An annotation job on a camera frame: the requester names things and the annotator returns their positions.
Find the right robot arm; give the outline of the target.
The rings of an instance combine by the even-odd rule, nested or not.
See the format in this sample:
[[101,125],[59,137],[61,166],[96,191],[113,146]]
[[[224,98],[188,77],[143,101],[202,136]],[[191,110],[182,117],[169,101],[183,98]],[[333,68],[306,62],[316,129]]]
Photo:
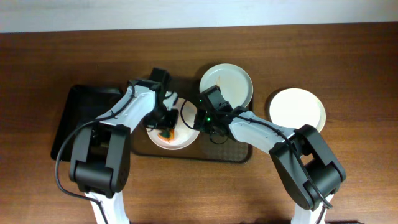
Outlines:
[[257,117],[245,107],[233,108],[218,86],[199,94],[193,128],[210,136],[225,136],[270,155],[290,198],[292,223],[324,223],[327,210],[346,172],[316,128],[286,128]]

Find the green and orange sponge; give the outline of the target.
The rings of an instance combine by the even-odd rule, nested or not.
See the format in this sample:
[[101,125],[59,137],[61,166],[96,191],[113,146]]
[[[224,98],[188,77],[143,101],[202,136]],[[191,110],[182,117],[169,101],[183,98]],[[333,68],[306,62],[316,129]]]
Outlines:
[[175,131],[174,129],[161,130],[157,136],[165,142],[172,142],[175,139]]

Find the white plate with red streaks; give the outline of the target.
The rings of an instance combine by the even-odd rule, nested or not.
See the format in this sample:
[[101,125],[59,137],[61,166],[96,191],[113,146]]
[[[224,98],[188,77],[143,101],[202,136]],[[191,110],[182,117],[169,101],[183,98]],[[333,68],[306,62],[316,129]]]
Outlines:
[[313,93],[301,88],[287,88],[276,93],[269,103],[270,120],[279,126],[301,128],[309,124],[321,132],[326,124],[326,110]]

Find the white plate with orange smear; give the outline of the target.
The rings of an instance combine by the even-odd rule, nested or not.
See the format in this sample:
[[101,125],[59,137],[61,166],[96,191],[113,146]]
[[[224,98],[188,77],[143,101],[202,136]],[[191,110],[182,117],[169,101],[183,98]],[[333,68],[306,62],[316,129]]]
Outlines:
[[195,115],[197,113],[197,107],[193,103],[187,101],[184,104],[182,113],[185,123],[182,121],[182,118],[179,115],[174,128],[175,139],[172,142],[165,142],[159,139],[157,134],[160,132],[160,130],[151,130],[147,128],[146,131],[150,140],[157,146],[167,150],[183,149],[193,143],[198,137],[199,131],[190,129],[189,126],[193,127]]

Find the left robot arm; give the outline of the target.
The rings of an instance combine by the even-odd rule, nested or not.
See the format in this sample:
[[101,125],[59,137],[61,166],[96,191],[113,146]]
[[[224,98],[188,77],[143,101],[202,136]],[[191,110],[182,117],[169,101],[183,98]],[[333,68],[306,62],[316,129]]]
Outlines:
[[131,80],[124,96],[107,112],[74,133],[70,180],[93,206],[98,223],[129,223],[122,190],[130,170],[132,132],[171,130],[178,119],[178,95],[167,89],[169,72],[154,68],[147,80]]

